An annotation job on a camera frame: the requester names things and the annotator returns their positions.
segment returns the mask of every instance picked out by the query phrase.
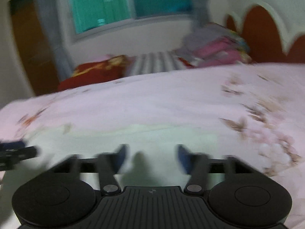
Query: ribbed black surface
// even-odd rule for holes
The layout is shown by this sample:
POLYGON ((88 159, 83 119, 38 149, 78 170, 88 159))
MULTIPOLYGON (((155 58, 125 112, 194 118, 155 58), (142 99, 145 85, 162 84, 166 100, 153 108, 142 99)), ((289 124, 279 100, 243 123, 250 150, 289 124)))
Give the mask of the ribbed black surface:
MULTIPOLYGON (((67 229, 234 229, 211 213, 200 197, 183 194, 180 187, 127 187, 105 197, 97 209, 67 229)), ((274 229, 285 229, 278 225, 274 229)))

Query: wooden door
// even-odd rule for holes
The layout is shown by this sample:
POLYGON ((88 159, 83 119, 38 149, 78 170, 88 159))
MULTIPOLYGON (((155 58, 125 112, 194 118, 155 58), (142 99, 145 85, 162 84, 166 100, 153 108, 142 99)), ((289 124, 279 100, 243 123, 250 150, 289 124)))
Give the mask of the wooden door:
POLYGON ((11 17, 18 52, 35 94, 56 92, 59 81, 52 52, 33 1, 18 8, 11 17))

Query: metal screw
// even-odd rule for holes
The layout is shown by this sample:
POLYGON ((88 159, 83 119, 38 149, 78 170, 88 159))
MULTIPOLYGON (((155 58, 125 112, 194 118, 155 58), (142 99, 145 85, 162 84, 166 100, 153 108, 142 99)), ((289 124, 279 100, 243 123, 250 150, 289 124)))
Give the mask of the metal screw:
POLYGON ((118 186, 110 184, 110 185, 106 185, 103 187, 103 190, 106 191, 107 193, 111 193, 111 192, 115 192, 119 189, 118 186))
POLYGON ((189 185, 187 187, 187 190, 190 191, 190 192, 199 192, 199 191, 202 190, 202 187, 200 187, 199 185, 193 184, 193 185, 189 185))

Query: striped pillow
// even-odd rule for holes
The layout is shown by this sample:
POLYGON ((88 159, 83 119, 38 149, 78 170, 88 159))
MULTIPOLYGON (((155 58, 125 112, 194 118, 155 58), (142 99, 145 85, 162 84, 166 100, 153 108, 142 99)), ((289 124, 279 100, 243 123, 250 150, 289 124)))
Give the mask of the striped pillow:
POLYGON ((133 64, 126 70, 126 77, 182 70, 187 67, 176 57, 174 51, 142 54, 135 57, 133 64))

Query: circular pad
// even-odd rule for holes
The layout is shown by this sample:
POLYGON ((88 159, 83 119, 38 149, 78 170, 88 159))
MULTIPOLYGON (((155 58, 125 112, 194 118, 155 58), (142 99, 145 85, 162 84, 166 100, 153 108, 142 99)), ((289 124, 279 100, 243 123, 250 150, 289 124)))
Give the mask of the circular pad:
POLYGON ((267 177, 235 174, 214 186, 208 196, 212 210, 236 226, 269 227, 285 219, 292 207, 288 191, 267 177))
POLYGON ((67 173, 43 174, 17 189, 12 198, 18 219, 36 227, 72 224, 89 214, 95 202, 93 188, 67 173))

